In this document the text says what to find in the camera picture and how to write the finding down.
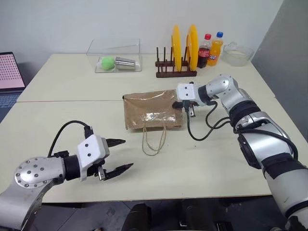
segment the tennis ball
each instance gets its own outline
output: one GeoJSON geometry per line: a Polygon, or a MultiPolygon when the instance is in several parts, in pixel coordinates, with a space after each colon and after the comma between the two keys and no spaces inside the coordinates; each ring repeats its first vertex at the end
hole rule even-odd
{"type": "Polygon", "coordinates": [[[113,57],[103,57],[102,59],[102,69],[110,70],[115,67],[115,59],[113,57]]]}

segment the black cable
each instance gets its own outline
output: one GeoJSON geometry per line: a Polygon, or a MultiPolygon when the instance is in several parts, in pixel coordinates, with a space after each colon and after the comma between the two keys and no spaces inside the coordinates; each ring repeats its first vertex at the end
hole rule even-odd
{"type": "MultiPolygon", "coordinates": [[[[215,109],[216,109],[217,106],[218,106],[218,103],[217,103],[216,101],[213,101],[213,103],[214,103],[214,107],[212,108],[211,111],[209,111],[209,113],[207,113],[207,115],[206,115],[206,117],[205,117],[205,123],[206,123],[206,125],[207,125],[209,128],[213,128],[213,126],[211,126],[211,125],[209,124],[209,122],[208,122],[208,117],[211,115],[211,113],[212,113],[213,111],[215,111],[215,109]]],[[[229,118],[229,117],[223,117],[221,120],[225,120],[225,119],[230,119],[230,118],[229,118]]],[[[224,125],[228,124],[228,123],[230,123],[230,121],[226,121],[226,122],[224,122],[223,124],[221,124],[221,125],[215,127],[214,129],[219,129],[219,128],[223,127],[224,125]]]]}
{"type": "Polygon", "coordinates": [[[217,127],[217,125],[224,120],[224,118],[220,119],[219,121],[216,122],[216,124],[214,124],[214,126],[211,128],[211,130],[204,136],[202,137],[201,139],[198,139],[196,137],[194,137],[192,135],[192,132],[191,132],[191,127],[190,127],[190,117],[189,117],[189,111],[187,110],[186,111],[186,117],[187,117],[187,130],[188,130],[188,133],[190,134],[190,136],[195,140],[195,141],[204,141],[211,133],[212,131],[217,127]]]}
{"type": "Polygon", "coordinates": [[[51,147],[50,147],[50,149],[49,149],[49,152],[48,152],[48,156],[47,156],[47,157],[51,157],[53,148],[54,148],[54,146],[55,146],[55,144],[56,144],[56,142],[57,142],[57,140],[58,140],[58,138],[59,138],[61,132],[63,131],[63,129],[64,129],[66,126],[68,126],[68,125],[70,125],[70,124],[74,124],[74,123],[75,123],[75,124],[81,124],[81,125],[83,125],[84,127],[88,127],[88,125],[87,125],[86,123],[84,123],[84,122],[82,122],[82,121],[79,121],[79,120],[71,120],[71,121],[69,121],[69,122],[63,124],[63,126],[60,128],[60,130],[58,131],[56,137],[54,138],[54,140],[53,140],[53,142],[52,142],[52,144],[51,144],[51,147]]]}
{"type": "Polygon", "coordinates": [[[288,138],[285,138],[284,136],[278,135],[274,132],[270,132],[270,131],[264,131],[264,130],[259,130],[259,129],[243,129],[243,130],[239,130],[239,131],[235,131],[234,133],[236,134],[241,134],[241,133],[257,133],[257,134],[264,134],[264,135],[268,135],[268,136],[273,136],[277,139],[280,139],[284,142],[286,142],[293,150],[293,158],[295,160],[298,160],[298,150],[297,147],[295,146],[295,144],[290,141],[288,138]]]}

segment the bottle label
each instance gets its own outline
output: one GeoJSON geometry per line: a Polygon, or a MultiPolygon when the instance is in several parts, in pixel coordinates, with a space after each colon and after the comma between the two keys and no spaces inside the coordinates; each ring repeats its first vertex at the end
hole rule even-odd
{"type": "Polygon", "coordinates": [[[210,56],[210,50],[205,50],[205,51],[200,50],[199,51],[199,56],[201,56],[201,57],[208,57],[208,56],[210,56]]]}
{"type": "Polygon", "coordinates": [[[216,58],[217,58],[217,55],[213,55],[213,54],[210,54],[210,60],[216,60],[216,58]]]}

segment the soda bottle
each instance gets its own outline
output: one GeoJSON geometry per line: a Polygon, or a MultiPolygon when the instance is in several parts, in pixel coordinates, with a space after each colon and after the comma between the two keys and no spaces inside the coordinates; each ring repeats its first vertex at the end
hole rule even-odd
{"type": "Polygon", "coordinates": [[[218,58],[219,58],[219,55],[220,55],[220,48],[223,44],[222,36],[223,36],[223,33],[219,31],[219,32],[217,32],[216,38],[214,40],[212,40],[212,47],[211,47],[211,50],[210,50],[210,56],[207,60],[207,64],[209,66],[215,66],[217,61],[218,61],[218,58]]]}
{"type": "Polygon", "coordinates": [[[211,49],[211,34],[205,34],[205,42],[199,47],[198,52],[198,67],[204,68],[207,63],[207,59],[210,56],[211,49]]]}

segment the laptop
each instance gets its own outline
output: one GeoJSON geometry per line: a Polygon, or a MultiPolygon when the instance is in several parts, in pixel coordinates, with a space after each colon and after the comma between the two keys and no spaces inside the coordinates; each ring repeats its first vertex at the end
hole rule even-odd
{"type": "Polygon", "coordinates": [[[26,88],[13,52],[0,53],[0,121],[26,88]]]}

